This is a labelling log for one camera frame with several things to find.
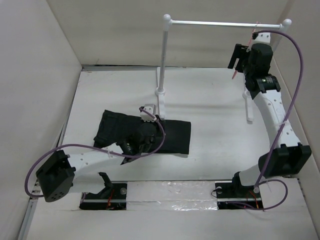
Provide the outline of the black trousers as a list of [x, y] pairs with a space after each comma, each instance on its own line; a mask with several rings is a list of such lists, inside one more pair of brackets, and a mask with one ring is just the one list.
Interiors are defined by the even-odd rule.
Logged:
[[155, 151], [157, 154], [189, 154], [192, 124], [189, 121], [161, 120], [165, 139], [156, 122], [143, 122], [140, 117], [105, 110], [94, 137], [93, 146], [96, 148], [108, 147], [123, 141], [133, 134], [142, 124], [153, 124], [157, 128], [155, 142], [147, 153]]

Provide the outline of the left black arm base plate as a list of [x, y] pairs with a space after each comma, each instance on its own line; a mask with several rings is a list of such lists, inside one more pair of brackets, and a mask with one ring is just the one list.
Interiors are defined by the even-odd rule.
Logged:
[[99, 193], [83, 193], [79, 208], [93, 211], [122, 211], [127, 209], [127, 182], [116, 182], [112, 188]]

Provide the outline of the pink clothes hanger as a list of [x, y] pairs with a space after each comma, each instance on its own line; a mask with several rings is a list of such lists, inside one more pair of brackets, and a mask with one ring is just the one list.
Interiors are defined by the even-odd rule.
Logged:
[[[256, 30], [256, 28], [254, 28], [254, 29], [252, 30], [251, 35], [255, 32], [255, 30]], [[250, 37], [250, 39], [249, 39], [249, 41], [248, 41], [248, 43], [247, 43], [247, 46], [250, 46], [251, 42], [252, 42], [252, 36]], [[234, 73], [233, 73], [233, 76], [232, 76], [231, 79], [234, 79], [234, 78], [236, 77], [237, 73], [238, 73], [238, 71], [235, 69], [235, 70], [234, 70]]]

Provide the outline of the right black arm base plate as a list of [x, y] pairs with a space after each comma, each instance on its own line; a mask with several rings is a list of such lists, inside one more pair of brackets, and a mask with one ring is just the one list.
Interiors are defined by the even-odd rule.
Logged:
[[231, 182], [215, 182], [215, 189], [211, 195], [217, 199], [219, 210], [262, 209], [263, 201], [260, 193], [246, 189], [236, 193]]

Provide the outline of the silver foil covered panel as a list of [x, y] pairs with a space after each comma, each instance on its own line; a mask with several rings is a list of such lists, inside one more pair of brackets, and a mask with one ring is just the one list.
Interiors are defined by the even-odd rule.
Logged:
[[211, 195], [214, 181], [130, 181], [127, 184], [128, 211], [214, 211]]

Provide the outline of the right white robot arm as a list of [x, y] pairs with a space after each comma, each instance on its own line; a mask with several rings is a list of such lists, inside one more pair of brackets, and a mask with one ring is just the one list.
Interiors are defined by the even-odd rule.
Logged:
[[256, 182], [298, 174], [312, 153], [285, 119], [280, 84], [269, 73], [272, 57], [268, 44], [255, 43], [251, 47], [236, 44], [228, 64], [228, 68], [244, 74], [245, 87], [260, 111], [272, 149], [253, 167], [234, 174], [231, 191], [237, 197], [253, 190]]

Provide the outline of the white and silver clothes rack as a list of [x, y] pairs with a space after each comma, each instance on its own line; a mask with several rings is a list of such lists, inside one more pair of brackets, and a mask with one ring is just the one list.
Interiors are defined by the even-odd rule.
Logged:
[[292, 25], [291, 19], [285, 19], [280, 24], [262, 24], [262, 23], [237, 23], [237, 22], [216, 22], [216, 21], [192, 21], [192, 20], [173, 20], [169, 14], [163, 15], [163, 35], [162, 35], [162, 47], [161, 47], [161, 60], [160, 67], [157, 68], [157, 88], [155, 89], [155, 95], [158, 98], [158, 113], [160, 119], [164, 120], [166, 117], [165, 106], [165, 67], [166, 67], [166, 54], [168, 45], [169, 29], [172, 25], [182, 26], [210, 26], [210, 27], [225, 27], [225, 28], [247, 28], [255, 30], [279, 30], [282, 33], [286, 33], [289, 27]]

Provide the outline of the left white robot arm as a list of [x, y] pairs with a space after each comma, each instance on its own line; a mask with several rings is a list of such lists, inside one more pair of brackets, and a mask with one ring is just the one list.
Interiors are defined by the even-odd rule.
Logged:
[[[43, 197], [52, 203], [68, 193], [86, 193], [98, 199], [108, 198], [114, 185], [101, 168], [131, 163], [141, 157], [149, 156], [151, 146], [156, 142], [156, 135], [165, 136], [163, 127], [152, 123], [143, 123], [127, 138], [102, 149], [91, 147], [89, 152], [67, 155], [63, 150], [56, 150], [37, 170]], [[97, 173], [102, 181], [90, 187], [78, 178], [91, 172]]]

